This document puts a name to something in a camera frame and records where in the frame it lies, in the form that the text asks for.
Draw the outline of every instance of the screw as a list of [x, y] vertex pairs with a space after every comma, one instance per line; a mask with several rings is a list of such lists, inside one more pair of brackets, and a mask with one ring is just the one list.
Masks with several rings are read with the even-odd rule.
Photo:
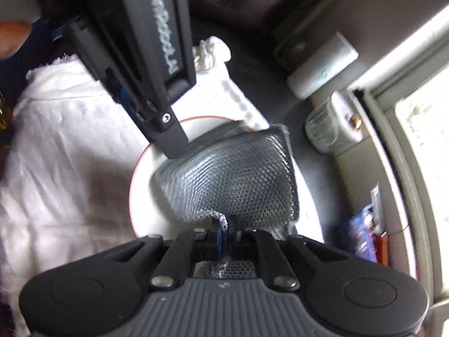
[[154, 276], [151, 279], [151, 285], [153, 285], [156, 288], [169, 288], [171, 286], [173, 286], [173, 279], [170, 276], [163, 276], [163, 275], [159, 275], [159, 276]]
[[165, 113], [165, 114], [162, 116], [162, 122], [163, 122], [163, 123], [168, 123], [170, 120], [171, 120], [171, 115], [170, 115], [169, 113]]
[[289, 276], [278, 276], [274, 279], [274, 284], [283, 289], [293, 288], [296, 286], [298, 281]]

